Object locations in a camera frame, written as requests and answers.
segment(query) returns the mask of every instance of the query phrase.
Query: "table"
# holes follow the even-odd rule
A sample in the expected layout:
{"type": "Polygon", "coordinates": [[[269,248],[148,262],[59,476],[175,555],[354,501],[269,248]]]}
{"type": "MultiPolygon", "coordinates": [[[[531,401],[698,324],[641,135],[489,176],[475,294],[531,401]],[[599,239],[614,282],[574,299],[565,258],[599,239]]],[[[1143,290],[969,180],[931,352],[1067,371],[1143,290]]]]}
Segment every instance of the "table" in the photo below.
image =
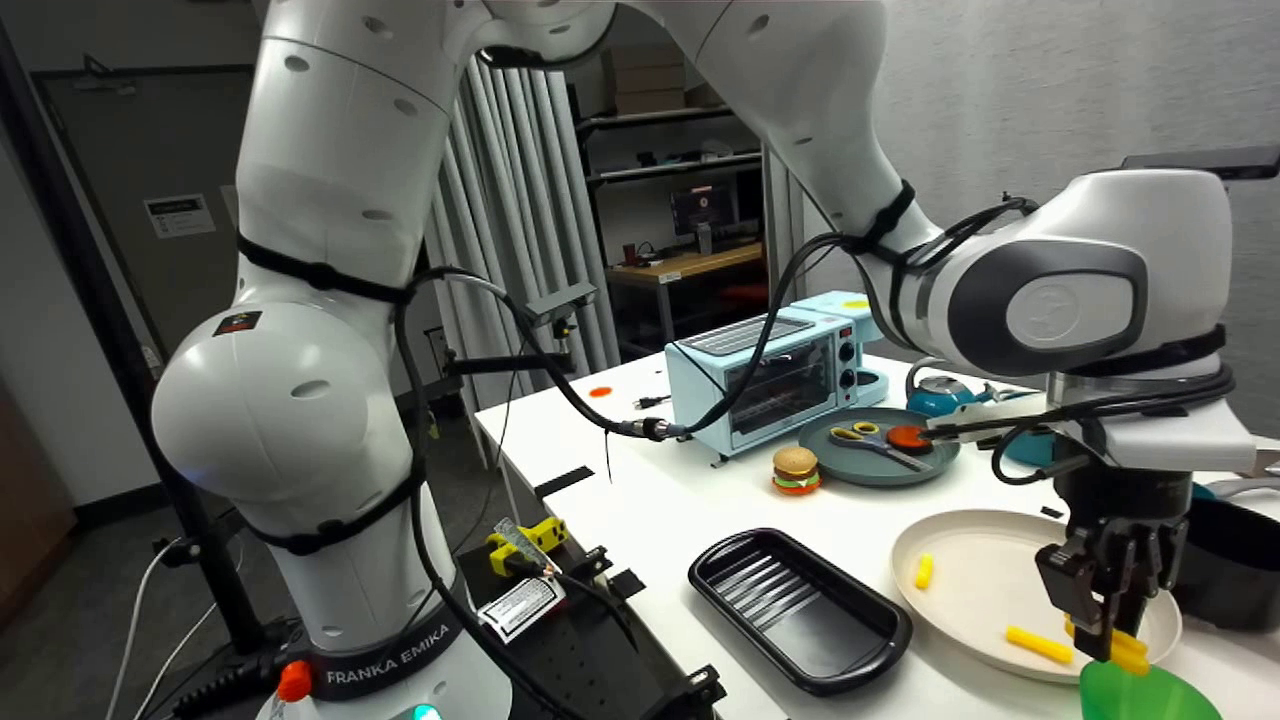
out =
{"type": "Polygon", "coordinates": [[[723,251],[689,251],[689,258],[668,258],[668,262],[654,262],[648,270],[608,270],[608,282],[613,286],[624,286],[624,290],[642,290],[642,294],[654,294],[654,313],[660,313],[660,324],[663,324],[663,339],[675,339],[675,319],[670,319],[670,286],[680,282],[694,282],[694,276],[710,276],[710,274],[726,274],[726,270],[746,270],[746,266],[759,266],[762,262],[762,244],[740,244],[740,248],[723,248],[723,251]]]}
{"type": "MultiPolygon", "coordinates": [[[[899,405],[905,363],[867,361],[893,382],[886,405],[899,405]]],[[[641,395],[663,395],[663,361],[608,370],[574,385],[613,389],[596,401],[608,416],[636,416],[641,395]]],[[[768,452],[740,456],[710,467],[716,456],[694,443],[608,442],[581,421],[556,393],[536,393],[516,405],[480,413],[480,429],[500,437],[508,416],[504,460],[538,489],[544,482],[586,463],[596,476],[556,498],[548,509],[581,538],[582,547],[603,545],[614,569],[632,569],[648,589],[628,604],[650,636],[675,657],[683,673],[716,664],[726,695],[716,703],[726,720],[994,720],[1045,716],[1074,720],[1074,688],[1030,686],[986,668],[942,636],[915,625],[910,653],[894,673],[865,692],[816,700],[792,688],[773,664],[735,636],[731,625],[702,604],[683,581],[689,563],[719,538],[745,527],[782,527],[844,573],[894,600],[886,573],[893,540],[948,509],[1008,509],[1040,512],[1064,509],[1048,485],[1008,489],[986,476],[986,456],[963,450],[942,482],[910,491],[822,489],[807,501],[780,501],[768,491],[768,452]]],[[[1205,688],[1226,720],[1280,716],[1280,636],[1226,636],[1189,622],[1173,673],[1205,688]]]]}

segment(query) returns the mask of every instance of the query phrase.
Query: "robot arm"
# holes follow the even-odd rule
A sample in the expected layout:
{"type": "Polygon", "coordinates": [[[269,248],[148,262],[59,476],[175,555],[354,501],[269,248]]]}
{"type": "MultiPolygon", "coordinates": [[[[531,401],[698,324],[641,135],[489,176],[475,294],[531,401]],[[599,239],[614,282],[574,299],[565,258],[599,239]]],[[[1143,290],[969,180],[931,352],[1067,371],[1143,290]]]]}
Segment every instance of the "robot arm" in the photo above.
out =
{"type": "MultiPolygon", "coordinates": [[[[865,237],[905,200],[870,133],[883,0],[624,5],[668,30],[834,233],[865,237]]],[[[411,450],[387,389],[387,319],[418,258],[463,65],[485,47],[572,59],[613,11],[614,0],[270,5],[236,173],[240,294],[184,339],[152,401],[157,442],[190,485],[226,498],[258,538],[333,527],[404,485],[411,450]]],[[[1211,176],[1085,176],[1012,233],[927,262],[934,239],[908,200],[857,258],[899,345],[981,371],[1061,371],[1061,405],[1221,371],[1205,337],[1224,313],[1230,233],[1211,176]]],[[[1054,482],[1067,540],[1040,561],[1050,600],[1086,634],[1080,649],[1105,657],[1112,625],[1136,628],[1173,575],[1189,473],[1252,463],[1238,437],[1224,405],[1086,425],[1086,473],[1054,482]]],[[[428,547],[451,581],[440,523],[428,547]]],[[[369,660],[435,609],[404,509],[320,552],[270,552],[320,657],[369,660]]],[[[432,668],[475,668],[455,657],[432,668]]],[[[475,716],[466,695],[504,700],[455,688],[458,716],[475,716]]]]}

